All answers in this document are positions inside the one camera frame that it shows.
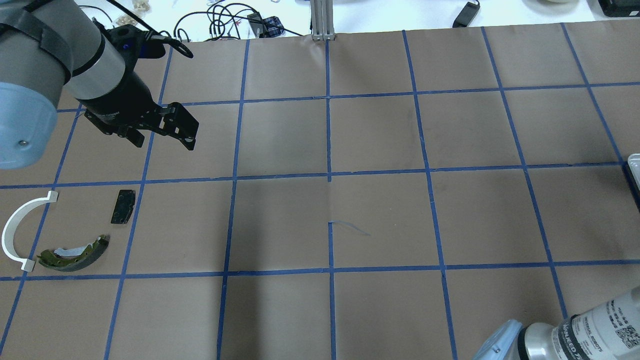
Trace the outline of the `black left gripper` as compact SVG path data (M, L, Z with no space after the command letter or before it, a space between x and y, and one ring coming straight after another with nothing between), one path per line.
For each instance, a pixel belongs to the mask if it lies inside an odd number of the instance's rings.
M194 53L177 39L133 25L101 29L91 61L75 71L75 98L85 117L103 134L117 134L141 148L142 131L177 139L188 151L195 148L199 122L178 102L159 105L135 72L140 59L161 59L166 46L192 59Z

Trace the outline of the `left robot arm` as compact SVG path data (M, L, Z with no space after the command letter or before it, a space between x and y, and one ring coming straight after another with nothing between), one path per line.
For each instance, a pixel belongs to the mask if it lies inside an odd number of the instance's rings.
M180 41L151 27L106 29L73 0L1 2L1 168L32 166L57 125L67 91L101 133L140 148L144 131L194 150L199 122L178 102L159 105L137 73L139 59L161 59L166 46L192 59Z

